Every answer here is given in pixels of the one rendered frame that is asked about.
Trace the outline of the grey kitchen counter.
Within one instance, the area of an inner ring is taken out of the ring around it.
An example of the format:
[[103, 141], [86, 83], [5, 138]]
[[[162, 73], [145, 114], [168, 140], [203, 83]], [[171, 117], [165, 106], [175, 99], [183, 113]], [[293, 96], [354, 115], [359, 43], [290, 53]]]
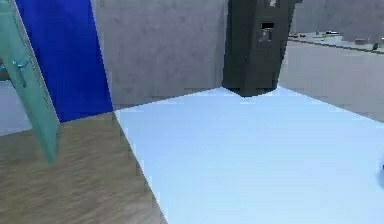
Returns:
[[384, 123], [384, 47], [341, 36], [291, 37], [279, 85]]

